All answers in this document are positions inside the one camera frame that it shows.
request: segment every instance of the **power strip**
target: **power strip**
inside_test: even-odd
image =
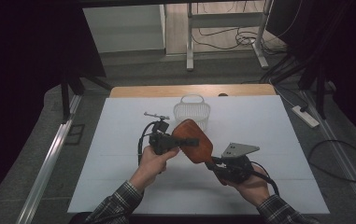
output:
[[[301,107],[299,105],[292,108],[294,114],[296,114],[300,119],[302,119],[309,127],[314,128],[320,125],[314,118],[312,118],[306,111],[301,112]]]

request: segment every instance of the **white plastic basket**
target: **white plastic basket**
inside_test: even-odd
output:
[[[199,103],[186,103],[183,99],[189,96],[200,97]],[[205,103],[204,97],[200,94],[191,93],[181,97],[180,103],[174,106],[174,115],[177,125],[185,119],[194,120],[202,131],[206,130],[207,121],[210,114],[210,105]]]

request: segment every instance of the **person's left hand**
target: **person's left hand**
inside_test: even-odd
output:
[[[140,192],[143,192],[148,185],[154,182],[157,174],[165,171],[166,161],[174,158],[179,151],[180,149],[175,147],[159,156],[154,153],[151,146],[145,147],[145,149],[143,149],[139,167],[136,169],[129,182]]]

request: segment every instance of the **hand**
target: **hand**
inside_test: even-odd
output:
[[[175,147],[159,156],[154,153],[151,146],[145,147],[139,167],[129,182],[140,192],[143,192],[148,185],[154,182],[157,174],[166,170],[166,161],[174,158],[179,151],[180,149]]]
[[[259,166],[252,165],[254,171],[266,175],[265,171]],[[258,207],[266,199],[270,197],[267,182],[256,175],[251,175],[250,178],[240,184],[224,180],[227,185],[234,187],[238,190],[241,196],[249,203]]]

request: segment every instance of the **plaid shirt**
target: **plaid shirt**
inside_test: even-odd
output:
[[[277,195],[269,197],[265,202],[260,204],[257,210],[265,222],[269,224],[320,224],[318,220],[301,215]]]
[[[129,223],[129,215],[139,206],[142,198],[143,195],[129,181],[125,181],[95,208],[85,223]]]
[[[142,198],[143,195],[131,183],[125,181],[113,195],[98,205],[85,223],[129,223],[128,217],[139,206]],[[257,210],[269,224],[320,224],[317,220],[304,217],[295,211],[277,195],[271,196]]]

